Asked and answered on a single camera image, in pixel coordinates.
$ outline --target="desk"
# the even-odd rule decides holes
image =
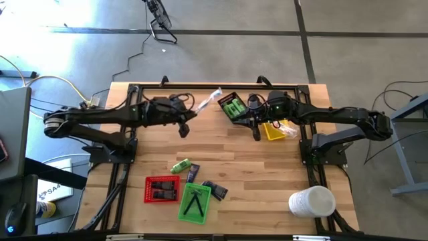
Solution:
[[[120,104],[128,90],[127,82],[110,87],[107,108]],[[326,85],[309,85],[312,104],[330,106]],[[145,90],[149,98],[191,92],[196,106],[213,90]],[[223,96],[233,92],[223,90]],[[267,97],[269,90],[236,90],[246,101],[256,92]],[[261,127],[260,142],[251,130],[231,124],[217,102],[212,102],[197,118],[188,122],[190,133],[180,138],[177,125],[139,128],[136,160],[130,169],[120,232],[158,234],[315,234],[313,219],[296,218],[288,208],[288,198],[308,187],[306,168],[301,164],[299,137],[268,141]],[[119,131],[118,125],[102,125],[106,132]],[[319,133],[333,133],[334,124],[318,123]],[[179,204],[144,204],[146,176],[170,175],[170,168],[189,158],[201,166],[195,183],[210,180],[229,192],[222,202],[211,198],[205,225],[179,221]],[[101,164],[89,177],[83,196],[77,228],[83,227],[106,198],[112,165]],[[336,166],[327,166],[328,186],[336,197],[337,209],[358,229],[348,180]],[[181,176],[183,192],[187,171]],[[112,205],[110,223],[114,219]]]
[[[85,177],[25,157],[30,98],[30,87],[0,91],[0,138],[9,154],[9,159],[0,163],[0,181],[35,174],[46,181],[83,189]]]

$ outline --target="green plastic tray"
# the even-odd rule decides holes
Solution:
[[[190,201],[193,198],[193,194],[191,193],[194,189],[197,189],[201,192],[201,195],[198,196],[199,202],[201,203],[202,211],[203,211],[203,217],[199,213],[198,204],[196,201],[192,203],[192,206],[190,207],[189,211],[186,215],[184,215],[184,212],[190,203]],[[181,198],[181,204],[180,204],[180,210],[179,210],[179,220],[182,221],[188,221],[196,224],[204,224],[205,220],[207,219],[207,211],[208,211],[208,205],[209,205],[209,198],[211,195],[211,188],[193,184],[193,183],[186,183],[185,190],[183,192],[183,197]]]

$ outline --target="wooden tabletop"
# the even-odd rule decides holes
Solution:
[[[120,104],[128,90],[128,82],[114,82],[107,99],[107,108]],[[311,84],[312,104],[329,107],[324,84]],[[169,96],[184,90],[145,90],[149,98]],[[196,105],[212,90],[192,90]],[[233,92],[224,90],[223,96]],[[236,90],[247,100],[254,90]],[[268,90],[257,93],[267,97]],[[288,207],[288,198],[308,188],[306,168],[301,164],[298,140],[268,141],[263,127],[261,141],[253,140],[250,129],[231,124],[212,102],[197,118],[188,122],[189,135],[182,139],[177,125],[139,128],[138,150],[131,166],[120,232],[165,234],[315,234],[312,218],[297,218]],[[319,133],[333,133],[334,124],[317,123]],[[119,131],[118,125],[102,125],[106,132]],[[179,204],[144,204],[144,180],[147,176],[171,175],[177,162],[189,158],[201,166],[194,183],[205,180],[227,188],[222,202],[210,199],[204,225],[179,221]],[[112,165],[101,164],[89,174],[77,228],[87,224],[106,198]],[[354,204],[345,174],[336,166],[326,166],[326,177],[337,203],[337,209],[347,222],[358,230]],[[187,170],[181,176],[183,193]],[[116,203],[112,206],[110,223]]]

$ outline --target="yellow box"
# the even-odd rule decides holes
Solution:
[[[288,120],[281,120],[280,122],[281,124],[288,126]],[[270,123],[263,123],[263,126],[265,128],[267,139],[269,141],[281,139],[287,136],[281,131],[277,130],[275,127],[273,127],[272,124]]]

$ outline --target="computer mouse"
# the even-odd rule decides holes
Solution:
[[[6,214],[5,228],[8,236],[19,236],[25,230],[25,202],[13,204]]]

